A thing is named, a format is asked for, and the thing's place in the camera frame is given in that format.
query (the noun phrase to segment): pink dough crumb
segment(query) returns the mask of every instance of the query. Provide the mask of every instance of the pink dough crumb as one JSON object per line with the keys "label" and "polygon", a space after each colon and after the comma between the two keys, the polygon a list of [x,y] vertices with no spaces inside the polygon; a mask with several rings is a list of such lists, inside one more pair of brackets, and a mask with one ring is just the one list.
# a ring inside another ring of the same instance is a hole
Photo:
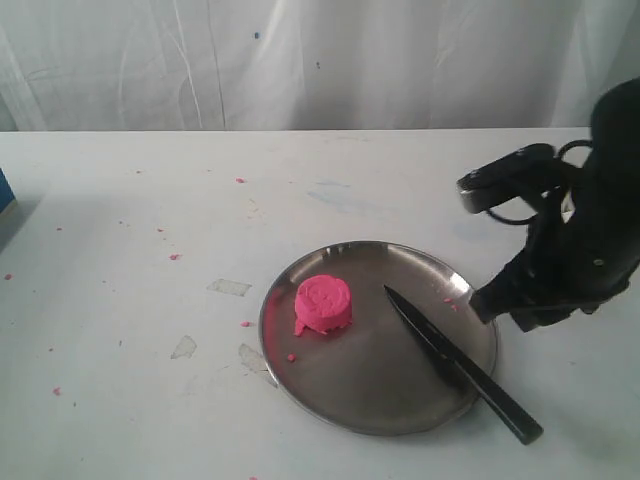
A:
{"label": "pink dough crumb", "polygon": [[305,327],[326,335],[351,324],[351,290],[344,280],[316,275],[300,284],[294,308],[294,335],[302,335]]}

